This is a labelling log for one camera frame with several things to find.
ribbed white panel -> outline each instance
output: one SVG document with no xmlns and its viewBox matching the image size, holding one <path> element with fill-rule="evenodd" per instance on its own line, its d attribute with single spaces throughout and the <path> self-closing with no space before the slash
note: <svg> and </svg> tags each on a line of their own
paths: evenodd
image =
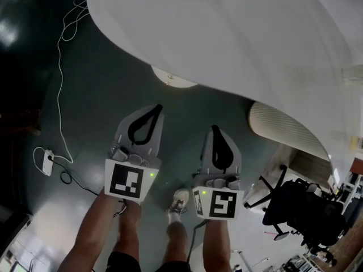
<svg viewBox="0 0 363 272">
<path fill-rule="evenodd" d="M 257 135 L 329 161 L 317 138 L 299 122 L 279 110 L 255 102 L 248 115 L 248 121 L 252 131 Z"/>
</svg>

black cable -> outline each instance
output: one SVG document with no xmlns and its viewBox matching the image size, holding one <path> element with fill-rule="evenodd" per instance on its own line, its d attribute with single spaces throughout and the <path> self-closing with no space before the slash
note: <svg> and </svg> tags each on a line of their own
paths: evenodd
<svg viewBox="0 0 363 272">
<path fill-rule="evenodd" d="M 87 189 L 87 188 L 85 188 L 85 187 L 83 187 L 72 175 L 70 175 L 70 172 L 67 170 L 67 168 L 65 168 L 62 164 L 59 164 L 59 163 L 57 163 L 57 162 L 55 162 L 53 159 L 52 159 L 52 157 L 51 156 L 48 156 L 48 159 L 50 160 L 50 161 L 52 161 L 52 162 L 54 162 L 55 164 L 57 164 L 57 165 L 59 165 L 60 167 L 63 167 L 63 169 L 65 170 L 65 171 L 63 171 L 63 172 L 61 172 L 61 175 L 60 175 L 60 178 L 61 178 L 61 181 L 64 183 L 64 184 L 66 184 L 66 185 L 69 185 L 69 184 L 71 184 L 72 183 L 72 181 L 74 180 L 74 182 L 76 183 L 76 184 L 78 184 L 79 185 L 79 187 L 80 188 L 82 188 L 82 189 L 84 189 L 84 190 L 86 190 L 86 191 L 88 191 L 88 192 L 90 192 L 90 193 L 93 193 L 94 195 L 96 195 L 96 196 L 98 196 L 98 193 L 95 193 L 95 192 L 93 192 L 92 190 L 89 190 L 89 189 Z M 69 176 L 69 180 L 68 181 L 65 181 L 64 179 L 63 179 L 63 175 L 68 175 Z"/>
<path fill-rule="evenodd" d="M 204 226 L 205 224 L 207 224 L 207 222 L 209 222 L 210 220 L 204 220 L 203 222 L 201 222 L 200 224 L 196 225 L 193 228 L 193 237 L 192 237 L 192 243 L 191 243 L 191 247 L 189 249 L 189 254 L 188 254 L 188 258 L 187 258 L 187 264 L 188 264 L 188 270 L 189 272 L 191 272 L 191 267 L 189 265 L 189 261 L 191 259 L 191 254 L 192 254 L 192 250 L 193 250 L 193 246 L 194 246 L 194 242 L 195 242 L 195 235 L 197 232 L 197 229 L 199 229 L 200 227 Z"/>
<path fill-rule="evenodd" d="M 82 189 L 84 189 L 84 190 L 86 190 L 86 191 L 88 191 L 88 192 L 90 192 L 90 193 L 92 193 L 92 194 L 94 194 L 94 195 L 98 196 L 98 193 L 95 193 L 95 192 L 93 192 L 92 190 L 89 190 L 89 189 L 87 189 L 87 188 L 84 188 L 81 184 L 79 184 L 79 182 L 78 182 L 77 180 L 75 180 L 75 178 L 74 178 L 72 175 L 70 175 L 70 172 L 69 172 L 69 171 L 67 170 L 67 168 L 65 168 L 62 164 L 59 164 L 59 163 L 55 162 L 55 161 L 52 159 L 52 157 L 51 157 L 51 156 L 48 156 L 48 159 L 49 159 L 50 161 L 54 162 L 55 164 L 59 165 L 60 167 L 63 167 L 63 169 L 65 170 L 65 171 L 61 172 L 61 175 L 60 175 L 60 179 L 61 179 L 61 181 L 62 181 L 64 184 L 69 185 L 69 184 L 71 184 L 71 183 L 72 183 L 72 181 L 74 180 L 74 182 L 75 182 L 76 184 L 78 184 L 80 188 L 82 188 Z M 68 175 L 68 176 L 69 176 L 69 181 L 65 181 L 65 180 L 63 179 L 63 175 Z M 114 217 L 114 218 L 115 218 L 115 217 L 117 217 L 118 215 L 122 214 L 122 213 L 126 210 L 127 202 L 126 202 L 126 200 L 125 200 L 125 199 L 124 199 L 124 204 L 125 204 L 125 207 L 124 207 L 121 211 L 116 212 L 116 213 L 113 215 L 113 217 Z"/>
</svg>

leg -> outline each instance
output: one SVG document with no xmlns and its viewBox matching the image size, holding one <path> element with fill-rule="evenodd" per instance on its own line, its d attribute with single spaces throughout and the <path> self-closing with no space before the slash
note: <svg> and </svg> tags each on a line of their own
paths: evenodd
<svg viewBox="0 0 363 272">
<path fill-rule="evenodd" d="M 187 261 L 187 232 L 181 222 L 173 222 L 168 226 L 168 246 L 164 255 L 163 264 L 172 261 Z"/>
<path fill-rule="evenodd" d="M 185 206 L 189 200 L 189 191 L 179 189 L 167 210 L 169 225 L 167 228 L 168 245 L 165 251 L 163 266 L 158 272 L 188 271 L 187 264 L 187 232 L 180 220 L 180 215 L 186 212 Z"/>
<path fill-rule="evenodd" d="M 60 272 L 91 271 L 111 226 L 118 199 L 102 190 L 79 228 L 74 246 L 59 267 Z"/>
<path fill-rule="evenodd" d="M 141 207 L 139 204 L 127 201 L 126 210 L 120 215 L 119 237 L 114 252 L 121 252 L 139 261 L 137 226 L 140 221 Z"/>
<path fill-rule="evenodd" d="M 211 220 L 206 224 L 203 260 L 206 272 L 231 272 L 231 248 L 226 220 Z"/>
</svg>

cable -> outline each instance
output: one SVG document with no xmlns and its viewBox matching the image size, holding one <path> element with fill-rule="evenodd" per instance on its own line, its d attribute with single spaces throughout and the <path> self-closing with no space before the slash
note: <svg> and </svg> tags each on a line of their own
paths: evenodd
<svg viewBox="0 0 363 272">
<path fill-rule="evenodd" d="M 63 131 L 62 131 L 62 114 L 61 114 L 61 107 L 60 107 L 60 102 L 59 102 L 59 97 L 60 97 L 60 94 L 61 94 L 61 91 L 62 91 L 62 87 L 63 87 L 63 81 L 64 81 L 64 76 L 63 76 L 63 72 L 62 72 L 62 68 L 61 68 L 61 49 L 60 49 L 60 41 L 63 40 L 65 42 L 67 41 L 70 41 L 72 40 L 75 35 L 77 34 L 77 30 L 78 30 L 78 22 L 84 18 L 85 16 L 89 15 L 89 13 L 85 13 L 82 15 L 82 13 L 85 11 L 85 10 L 88 10 L 88 7 L 83 7 L 81 6 L 82 4 L 84 4 L 86 2 L 86 0 L 84 0 L 83 2 L 81 2 L 80 4 L 76 4 L 75 3 L 75 0 L 73 0 L 73 5 L 74 7 L 63 17 L 63 30 L 62 30 L 62 34 L 60 36 L 60 38 L 58 39 L 58 42 L 57 42 L 57 48 L 58 48 L 58 53 L 59 53 L 59 59 L 58 59 L 58 68 L 59 68 L 59 71 L 61 73 L 61 85 L 59 87 L 59 91 L 58 91 L 58 95 L 57 95 L 57 105 L 58 105 L 58 115 L 59 115 L 59 130 L 60 130 L 60 134 L 61 134 L 61 137 L 62 137 L 62 140 L 63 140 L 63 143 L 64 143 L 64 146 L 66 148 L 66 151 L 67 151 L 67 154 L 69 156 L 70 159 L 66 158 L 66 157 L 63 157 L 63 156 L 60 156 L 60 155 L 54 155 L 55 158 L 61 158 L 61 159 L 64 159 L 66 160 L 67 162 L 69 162 L 70 164 L 73 164 L 73 157 L 72 155 L 70 154 L 69 152 L 69 149 L 68 149 L 68 146 L 67 146 L 67 142 L 64 138 L 64 135 L 63 135 Z M 75 9 L 77 8 L 81 8 L 82 11 L 77 15 L 77 18 L 75 21 L 69 23 L 68 25 L 65 24 L 65 19 L 66 17 L 72 13 L 72 11 L 74 11 Z M 74 30 L 74 33 L 73 35 L 71 36 L 71 38 L 69 39 L 66 39 L 64 38 L 64 32 L 66 31 L 66 29 L 68 27 L 70 27 L 72 24 L 75 23 L 75 30 Z M 42 149 L 43 151 L 45 151 L 42 147 L 36 147 L 34 150 L 33 150 L 33 161 L 34 161 L 34 165 L 35 167 L 43 174 L 45 174 L 36 164 L 35 164 L 35 150 L 37 149 Z"/>
<path fill-rule="evenodd" d="M 201 222 L 200 224 L 196 225 L 194 228 L 193 228 L 193 237 L 192 237 L 192 243 L 191 243 L 191 247 L 189 249 L 189 254 L 188 254 L 188 258 L 187 258 L 187 264 L 188 264 L 188 270 L 189 272 L 191 272 L 191 268 L 190 268 L 190 265 L 189 265 L 189 261 L 191 259 L 191 254 L 192 254 L 192 250 L 193 250 L 193 246 L 194 246 L 194 242 L 195 242 L 195 236 L 196 236 L 196 232 L 197 232 L 197 229 L 199 229 L 200 227 L 204 226 L 207 224 L 207 222 L 209 222 L 210 220 L 204 220 L 203 222 Z"/>
<path fill-rule="evenodd" d="M 22 246 L 23 247 L 23 249 L 24 250 L 26 250 L 26 251 L 28 251 L 25 247 L 24 247 L 24 245 L 18 240 L 18 239 L 16 239 L 15 240 L 16 242 L 18 242 L 18 244 L 20 245 L 20 246 Z M 44 264 L 44 266 L 46 266 L 46 264 L 41 260 L 41 259 L 39 259 L 38 257 L 36 257 L 32 252 L 30 252 L 30 251 L 28 251 L 29 253 L 31 253 L 32 254 L 32 256 L 33 256 L 33 258 L 32 258 L 32 260 L 34 259 L 34 258 L 36 258 L 40 263 L 42 263 L 42 264 Z"/>
<path fill-rule="evenodd" d="M 116 212 L 113 215 L 114 218 L 117 217 L 118 215 L 122 214 L 126 210 L 126 208 L 127 208 L 127 200 L 126 199 L 123 199 L 123 203 L 124 203 L 124 208 L 122 210 L 120 210 L 119 212 Z"/>
<path fill-rule="evenodd" d="M 271 257 L 263 258 L 262 260 L 258 261 L 256 264 L 254 264 L 254 266 L 252 266 L 252 268 L 255 267 L 256 265 L 258 265 L 259 263 L 263 263 L 263 262 L 266 262 L 266 261 L 270 260 L 270 258 Z"/>
<path fill-rule="evenodd" d="M 88 189 L 88 188 L 85 188 L 84 186 L 82 186 L 71 174 L 70 174 L 70 172 L 67 170 L 67 168 L 65 168 L 62 164 L 59 164 L 59 163 L 57 163 L 57 162 L 55 162 L 53 159 L 52 159 L 52 157 L 51 156 L 48 156 L 48 159 L 50 160 L 50 161 L 52 161 L 52 162 L 54 162 L 55 164 L 57 164 L 57 165 L 59 165 L 60 167 L 63 167 L 63 169 L 65 170 L 65 171 L 63 171 L 63 172 L 61 172 L 61 175 L 60 175 L 60 179 L 61 179 L 61 181 L 64 183 L 64 184 L 66 184 L 66 185 L 69 185 L 69 184 L 71 184 L 73 181 L 76 183 L 76 184 L 78 184 L 79 185 L 79 187 L 80 188 L 82 188 L 82 189 L 84 189 L 84 190 L 86 190 L 86 191 L 88 191 L 88 192 L 90 192 L 90 193 L 93 193 L 94 195 L 96 195 L 96 196 L 98 196 L 98 193 L 95 193 L 95 192 L 93 192 L 92 190 L 90 190 L 90 189 Z M 63 175 L 68 175 L 69 176 L 69 180 L 64 180 L 64 178 L 63 178 Z"/>
</svg>

white cable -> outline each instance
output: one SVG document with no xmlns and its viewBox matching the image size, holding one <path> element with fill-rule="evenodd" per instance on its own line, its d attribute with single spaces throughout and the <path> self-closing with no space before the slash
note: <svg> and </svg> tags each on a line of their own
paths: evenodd
<svg viewBox="0 0 363 272">
<path fill-rule="evenodd" d="M 76 4 L 75 3 L 75 0 L 73 0 L 73 5 L 74 6 L 78 6 L 79 8 L 83 8 L 83 9 L 88 9 L 88 7 L 86 6 L 86 7 L 83 7 L 83 6 L 81 6 L 81 4 Z"/>
<path fill-rule="evenodd" d="M 63 156 L 60 156 L 60 155 L 54 155 L 54 157 L 55 158 L 61 158 L 61 159 L 64 159 L 64 160 L 66 160 L 67 162 L 69 162 L 70 164 L 73 164 L 73 158 L 72 158 L 72 156 L 71 156 L 71 154 L 70 154 L 70 152 L 69 152 L 69 150 L 68 150 L 68 146 L 67 146 L 67 142 L 66 142 L 66 140 L 65 140 L 65 138 L 64 138 L 64 136 L 63 136 L 63 132 L 62 132 L 62 114 L 61 114 L 61 107 L 60 107 L 60 103 L 59 103 L 59 96 L 60 96 L 60 94 L 61 94 L 61 91 L 62 91 L 62 87 L 63 87 L 63 79 L 64 79 L 64 76 L 63 76 L 63 72 L 62 72 L 62 68 L 61 68 L 61 49 L 60 49 L 60 46 L 59 46 L 59 43 L 60 43 L 60 41 L 61 40 L 63 40 L 63 41 L 70 41 L 70 40 L 72 40 L 73 38 L 74 38 L 74 36 L 76 35 L 76 33 L 77 33 L 77 30 L 78 30 L 78 21 L 80 21 L 83 17 L 85 17 L 85 16 L 87 16 L 87 15 L 89 15 L 89 13 L 85 13 L 85 14 L 83 14 L 81 17 L 80 17 L 80 15 L 85 11 L 85 10 L 88 10 L 88 7 L 86 6 L 86 7 L 83 7 L 83 6 L 81 6 L 83 3 L 85 3 L 86 2 L 86 0 L 84 0 L 83 2 L 81 2 L 80 4 L 76 4 L 75 3 L 75 0 L 73 0 L 73 5 L 74 5 L 74 7 L 66 14 L 66 15 L 64 15 L 64 17 L 63 17 L 63 30 L 62 30 L 62 34 L 61 34 L 61 36 L 60 36 L 60 38 L 58 39 L 58 42 L 57 42 L 57 48 L 58 48 L 58 53 L 59 53 L 59 59 L 58 59 L 58 68 L 59 68 L 59 71 L 60 71 L 60 73 L 61 73 L 61 85 L 60 85 L 60 87 L 59 87 L 59 91 L 58 91 L 58 95 L 57 95 L 57 105 L 58 105 L 58 114 L 59 114 L 59 131 L 60 131 L 60 133 L 61 133 L 61 137 L 62 137 L 62 140 L 63 140 L 63 143 L 64 143 L 64 146 L 65 146 L 65 148 L 66 148 L 66 151 L 67 151 L 67 153 L 68 153 L 68 156 L 69 156 L 69 158 L 70 158 L 70 160 L 68 159 L 68 158 L 65 158 L 65 157 L 63 157 Z M 73 21 L 73 22 L 71 22 L 71 23 L 69 23 L 67 26 L 66 26 L 66 24 L 65 24 L 65 19 L 66 19 L 66 17 L 73 11 L 73 10 L 75 10 L 75 9 L 77 9 L 77 8 L 82 8 L 82 11 L 77 15 L 77 18 L 76 18 L 76 20 L 75 21 Z M 65 39 L 64 38 L 64 32 L 65 32 L 65 30 L 69 27 L 69 26 L 71 26 L 72 24 L 74 24 L 75 23 L 75 30 L 74 30 L 74 33 L 73 33 L 73 35 L 72 35 L 72 37 L 71 38 L 69 38 L 69 39 Z M 43 173 L 43 174 L 45 174 L 37 165 L 36 165 L 36 163 L 35 163 L 35 150 L 37 150 L 37 149 L 42 149 L 44 152 L 45 152 L 45 150 L 42 148 L 42 147 L 40 147 L 40 146 L 38 146 L 38 147 L 35 147 L 35 149 L 33 150 L 33 161 L 34 161 L 34 165 L 35 165 L 35 167 L 41 172 L 41 173 Z"/>
</svg>

